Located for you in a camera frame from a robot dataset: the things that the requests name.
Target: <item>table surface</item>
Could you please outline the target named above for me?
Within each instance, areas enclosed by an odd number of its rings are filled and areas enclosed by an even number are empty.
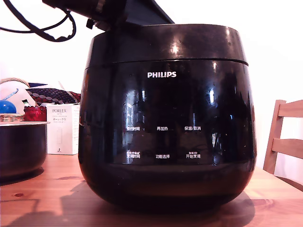
[[[303,226],[303,192],[260,168],[244,192],[218,210],[175,215],[136,213],[103,201],[85,183],[77,155],[48,155],[43,169],[34,178],[0,187],[0,226]]]

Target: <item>black cable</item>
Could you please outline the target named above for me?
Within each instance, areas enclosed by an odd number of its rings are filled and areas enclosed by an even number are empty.
[[[13,6],[13,4],[9,1],[9,0],[3,0],[4,3],[6,4],[6,6],[9,8],[9,10],[15,15],[15,17],[17,17],[17,19],[24,24],[30,31],[36,33],[38,36],[51,41],[51,42],[64,42],[67,40],[72,39],[75,35],[76,35],[76,22],[74,20],[74,18],[71,16],[70,11],[68,11],[67,9],[61,9],[66,16],[70,19],[70,21],[72,22],[72,34],[69,35],[68,37],[59,37],[57,39],[55,39],[53,36],[49,35],[48,33],[44,32],[42,29],[39,29],[38,27],[36,27],[35,25],[31,24],[30,22],[28,22],[23,16],[22,14]]]
[[[45,27],[45,28],[41,28],[41,31],[47,31],[50,29],[53,29],[55,27],[60,26],[61,24],[63,24],[68,18],[68,15],[66,15],[61,21],[59,21],[57,24],[49,26],[49,27]],[[20,31],[20,30],[13,30],[13,29],[8,29],[8,28],[4,28],[4,27],[0,27],[0,30],[6,31],[6,32],[13,32],[13,33],[20,33],[20,34],[29,34],[29,33],[34,33],[33,31]]]

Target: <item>wicker basket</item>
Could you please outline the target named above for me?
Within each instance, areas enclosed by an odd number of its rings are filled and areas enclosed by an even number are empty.
[[[25,84],[26,86],[30,87],[29,84],[22,79],[19,78],[5,78],[5,79],[1,79],[0,80],[0,84],[3,84],[5,82],[9,82],[9,81],[17,81],[20,83]],[[24,114],[17,114],[17,113],[0,113],[0,122],[22,122],[23,121],[23,115]]]
[[[22,122],[23,114],[17,113],[0,113],[0,122]]]

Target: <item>red glass jar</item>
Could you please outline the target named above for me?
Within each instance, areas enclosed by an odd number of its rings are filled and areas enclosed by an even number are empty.
[[[46,122],[46,107],[25,106],[24,121],[26,122]]]

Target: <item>chair backrest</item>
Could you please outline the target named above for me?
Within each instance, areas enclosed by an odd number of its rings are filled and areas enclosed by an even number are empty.
[[[280,139],[284,117],[303,117],[303,100],[286,103],[276,100],[263,169],[274,174],[278,153],[303,159],[303,140]]]

